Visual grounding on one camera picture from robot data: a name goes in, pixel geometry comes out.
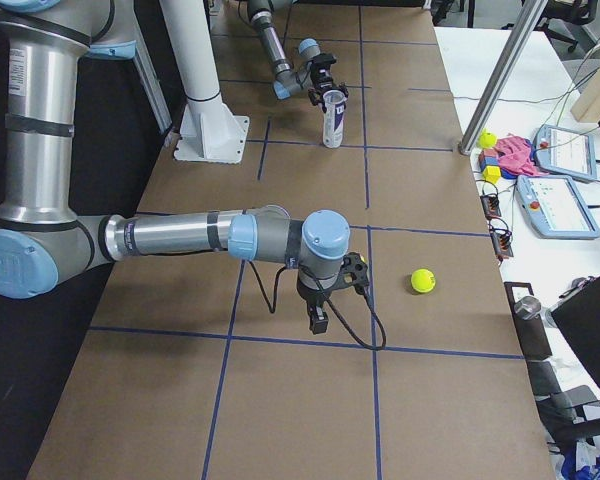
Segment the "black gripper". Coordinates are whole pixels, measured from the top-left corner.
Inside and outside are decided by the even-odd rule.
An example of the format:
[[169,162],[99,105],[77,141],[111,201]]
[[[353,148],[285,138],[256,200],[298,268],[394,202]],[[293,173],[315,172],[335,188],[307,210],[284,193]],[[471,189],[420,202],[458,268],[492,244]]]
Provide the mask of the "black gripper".
[[[323,106],[322,94],[319,91],[329,91],[334,89],[334,80],[329,69],[318,68],[313,70],[313,87],[310,88],[308,98],[313,106]],[[349,92],[345,84],[340,84],[337,88],[336,102],[345,102],[349,97]]]
[[343,280],[336,281],[331,286],[318,286],[310,280],[305,284],[301,278],[296,282],[296,290],[300,297],[307,302],[307,314],[309,317],[309,330],[312,334],[324,334],[327,332],[329,318],[323,303],[331,296],[333,291],[345,288]]

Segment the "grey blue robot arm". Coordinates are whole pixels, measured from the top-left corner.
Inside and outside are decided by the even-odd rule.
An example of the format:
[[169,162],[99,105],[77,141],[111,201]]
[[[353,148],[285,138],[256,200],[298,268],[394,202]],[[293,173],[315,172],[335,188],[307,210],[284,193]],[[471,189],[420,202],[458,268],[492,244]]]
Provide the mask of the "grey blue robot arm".
[[250,26],[257,33],[267,54],[274,74],[273,90],[279,100],[285,100],[302,91],[308,92],[312,105],[320,105],[326,111],[327,94],[340,92],[345,98],[349,92],[345,83],[337,84],[331,75],[331,66],[337,58],[322,52],[317,41],[307,38],[300,42],[298,53],[303,64],[295,69],[286,56],[273,23],[276,10],[289,7],[293,1],[251,0],[247,2],[247,16]]
[[[275,76],[279,99],[308,90],[325,112],[324,145],[339,146],[342,117],[331,114],[346,100],[330,67],[336,58],[313,39],[303,40],[298,70],[285,55],[272,13],[295,1],[247,1],[248,24],[257,33]],[[240,162],[250,120],[224,103],[202,1],[160,1],[187,95],[176,159]],[[10,43],[6,192],[0,205],[0,295],[28,299],[96,266],[127,257],[228,252],[298,269],[297,291],[307,305],[310,330],[326,332],[324,303],[347,288],[350,229],[331,210],[293,220],[285,209],[208,211],[126,219],[79,217],[69,207],[77,67],[83,56],[132,59],[141,40],[134,1],[0,1],[0,27]]]

